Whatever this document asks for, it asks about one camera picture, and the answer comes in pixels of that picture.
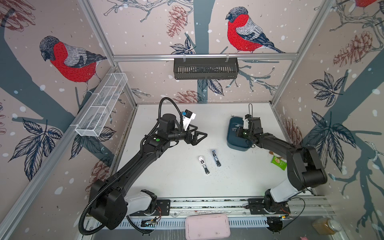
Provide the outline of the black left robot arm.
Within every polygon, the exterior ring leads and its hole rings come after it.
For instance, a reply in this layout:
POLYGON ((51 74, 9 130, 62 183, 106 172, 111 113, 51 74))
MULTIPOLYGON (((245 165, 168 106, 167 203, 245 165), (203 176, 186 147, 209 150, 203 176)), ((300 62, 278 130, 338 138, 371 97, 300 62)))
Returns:
POLYGON ((96 180, 92 183, 89 202, 78 224, 79 232, 83 236, 93 235, 104 227, 113 230, 132 213, 139 211, 154 213, 157 197, 151 191, 142 190, 136 195, 126 197, 133 183, 172 147, 172 142, 185 141, 195 146, 208 136, 190 124, 196 114, 189 110, 182 112, 177 108, 177 115, 162 115, 164 101, 169 101, 174 107, 177 106, 171 98, 161 99, 157 121, 140 141, 140 149, 136 155, 106 180, 96 180))

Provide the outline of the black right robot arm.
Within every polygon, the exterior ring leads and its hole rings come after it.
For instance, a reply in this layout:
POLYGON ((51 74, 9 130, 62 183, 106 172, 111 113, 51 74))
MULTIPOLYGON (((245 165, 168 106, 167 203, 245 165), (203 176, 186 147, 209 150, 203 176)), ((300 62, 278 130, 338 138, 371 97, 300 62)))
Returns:
POLYGON ((295 146, 264 133, 261 119, 250 114, 245 115, 244 121, 244 126, 237 130, 237 137, 272 151, 287 161, 287 178, 265 192, 264 209, 268 213, 275 213, 300 192, 327 183, 328 177, 315 147, 295 146))

